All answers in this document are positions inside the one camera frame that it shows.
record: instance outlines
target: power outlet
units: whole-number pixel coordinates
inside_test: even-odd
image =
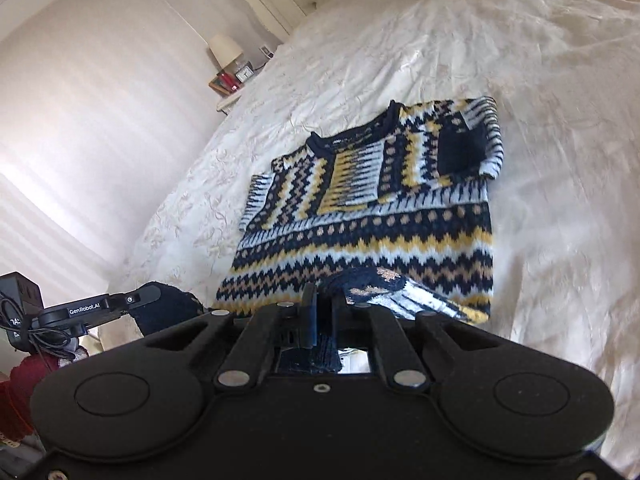
[[[271,59],[273,57],[273,52],[266,45],[260,47],[260,52],[263,53],[267,59]]]

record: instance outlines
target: white duvet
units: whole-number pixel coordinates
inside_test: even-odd
[[[640,0],[332,1],[247,87],[111,290],[159,280],[211,304],[252,173],[391,99],[481,94],[506,149],[486,328],[607,381],[603,455],[640,474]],[[136,335],[101,331],[107,347]]]

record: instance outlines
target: lamp shade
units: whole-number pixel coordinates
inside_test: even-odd
[[[209,48],[216,57],[220,68],[232,64],[242,56],[242,48],[230,37],[224,34],[216,34],[209,40]]]

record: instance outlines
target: red fabric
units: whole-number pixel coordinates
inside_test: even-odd
[[[58,369],[58,359],[44,354],[51,370]],[[9,380],[0,383],[0,433],[20,442],[33,433],[29,402],[36,385],[49,374],[40,356],[29,356],[11,370]]]

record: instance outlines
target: robotic arm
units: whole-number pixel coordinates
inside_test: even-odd
[[[66,358],[65,347],[73,338],[159,298],[160,289],[147,285],[127,294],[103,294],[45,309],[38,285],[12,272],[0,276],[0,328],[17,350]]]
[[[65,306],[59,326],[124,311],[135,294],[148,298]],[[319,308],[338,348],[368,351],[371,373],[281,370],[283,352],[315,344]],[[622,480],[596,454],[613,411],[607,386],[577,365],[308,284],[300,304],[247,319],[215,310],[45,378],[31,415],[49,453],[24,480]]]

